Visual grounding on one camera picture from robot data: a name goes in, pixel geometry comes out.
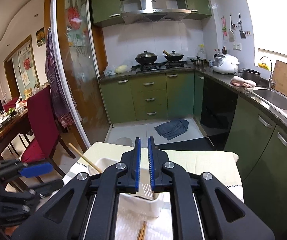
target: rice cooker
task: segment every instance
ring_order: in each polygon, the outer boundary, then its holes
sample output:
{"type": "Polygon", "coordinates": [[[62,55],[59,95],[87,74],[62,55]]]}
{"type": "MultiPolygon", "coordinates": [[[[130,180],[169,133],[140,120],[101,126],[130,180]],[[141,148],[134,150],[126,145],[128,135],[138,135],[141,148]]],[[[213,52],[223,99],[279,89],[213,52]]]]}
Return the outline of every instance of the rice cooker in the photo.
{"type": "Polygon", "coordinates": [[[221,74],[236,73],[240,62],[232,55],[222,54],[215,57],[212,67],[213,70],[221,74]]]}

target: black dishwasher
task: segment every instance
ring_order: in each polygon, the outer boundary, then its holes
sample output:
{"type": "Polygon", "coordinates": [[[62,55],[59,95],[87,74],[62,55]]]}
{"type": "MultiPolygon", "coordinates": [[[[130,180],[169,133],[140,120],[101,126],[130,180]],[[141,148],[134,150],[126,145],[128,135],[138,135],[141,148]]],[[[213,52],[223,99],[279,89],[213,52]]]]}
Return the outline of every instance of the black dishwasher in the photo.
{"type": "Polygon", "coordinates": [[[217,151],[226,145],[238,95],[228,88],[204,77],[200,124],[217,151]]]}

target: metal bolt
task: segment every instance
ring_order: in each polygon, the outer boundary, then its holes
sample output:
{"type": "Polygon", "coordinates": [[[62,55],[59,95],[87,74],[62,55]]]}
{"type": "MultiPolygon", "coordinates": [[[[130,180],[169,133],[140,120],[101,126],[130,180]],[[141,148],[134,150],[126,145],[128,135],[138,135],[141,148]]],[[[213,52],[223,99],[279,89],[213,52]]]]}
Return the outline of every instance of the metal bolt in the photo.
{"type": "Polygon", "coordinates": [[[165,167],[168,169],[172,169],[174,167],[174,163],[173,162],[165,162],[165,167]]]}
{"type": "Polygon", "coordinates": [[[87,177],[88,177],[88,174],[85,172],[79,173],[77,175],[77,179],[79,179],[79,180],[85,180],[87,177]]]}
{"type": "Polygon", "coordinates": [[[202,174],[202,177],[206,180],[212,179],[212,174],[210,172],[205,172],[202,174]]]}
{"type": "Polygon", "coordinates": [[[125,163],[117,163],[116,168],[119,170],[123,170],[126,167],[125,163]]]}
{"type": "Polygon", "coordinates": [[[26,212],[29,212],[30,211],[30,207],[26,206],[26,205],[23,205],[22,206],[23,210],[26,211],[26,212]]]}

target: tiled wall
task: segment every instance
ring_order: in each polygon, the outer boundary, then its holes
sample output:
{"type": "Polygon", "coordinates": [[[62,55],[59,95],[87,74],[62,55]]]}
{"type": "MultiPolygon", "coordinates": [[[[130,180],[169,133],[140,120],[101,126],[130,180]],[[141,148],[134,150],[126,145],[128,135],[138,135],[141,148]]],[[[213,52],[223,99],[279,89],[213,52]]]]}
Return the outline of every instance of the tiled wall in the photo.
{"type": "Polygon", "coordinates": [[[203,44],[201,21],[144,22],[118,24],[103,28],[105,48],[109,65],[137,65],[135,57],[144,52],[158,55],[156,62],[164,62],[162,51],[175,50],[187,57],[195,57],[203,44]]]}

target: floor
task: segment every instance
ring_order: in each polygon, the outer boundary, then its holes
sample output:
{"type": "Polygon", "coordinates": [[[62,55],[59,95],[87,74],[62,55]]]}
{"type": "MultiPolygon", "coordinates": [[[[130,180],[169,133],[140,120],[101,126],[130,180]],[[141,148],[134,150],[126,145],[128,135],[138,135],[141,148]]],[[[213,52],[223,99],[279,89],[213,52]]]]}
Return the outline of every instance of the floor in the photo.
{"type": "MultiPolygon", "coordinates": [[[[29,136],[27,135],[27,137],[29,138],[30,141],[33,140],[34,136],[29,136]]],[[[66,144],[68,143],[72,143],[72,145],[74,145],[79,151],[82,152],[82,150],[79,147],[79,144],[77,143],[74,135],[71,132],[68,133],[63,133],[61,134],[62,139],[64,140],[64,142],[66,144]]],[[[26,146],[28,146],[28,143],[26,142],[26,140],[23,138],[24,143],[26,144],[26,146]]],[[[16,136],[13,141],[12,141],[13,146],[15,147],[16,151],[18,152],[19,155],[21,155],[24,150],[25,147],[23,146],[22,142],[20,141],[19,137],[16,136]]],[[[18,156],[13,152],[13,154],[10,153],[9,149],[6,148],[3,153],[2,153],[2,157],[4,159],[14,159],[14,158],[18,158],[18,156]]],[[[64,173],[67,173],[69,171],[69,169],[71,168],[72,165],[74,165],[74,163],[79,159],[79,157],[76,155],[75,159],[72,159],[68,153],[64,150],[64,148],[61,146],[61,144],[58,144],[56,147],[56,151],[53,157],[53,160],[56,162],[56,164],[63,170],[64,173]]],[[[61,179],[62,177],[55,171],[53,170],[52,172],[42,175],[40,176],[41,179],[44,182],[48,182],[54,179],[61,179]]],[[[36,185],[39,184],[39,182],[37,181],[37,179],[35,178],[30,178],[27,179],[25,177],[21,177],[21,179],[26,183],[26,185],[28,186],[32,186],[32,185],[36,185]]],[[[7,191],[10,192],[15,192],[15,189],[8,185],[6,188],[7,191]]]]}
{"type": "Polygon", "coordinates": [[[186,120],[189,122],[188,130],[184,134],[179,135],[171,140],[167,140],[163,136],[160,136],[155,130],[156,126],[168,121],[139,121],[117,124],[114,125],[114,128],[112,128],[108,136],[107,143],[114,143],[117,139],[122,137],[128,137],[134,143],[136,137],[139,137],[141,138],[141,147],[147,148],[147,141],[150,136],[153,136],[155,145],[202,138],[203,135],[195,121],[192,118],[186,120]]]}

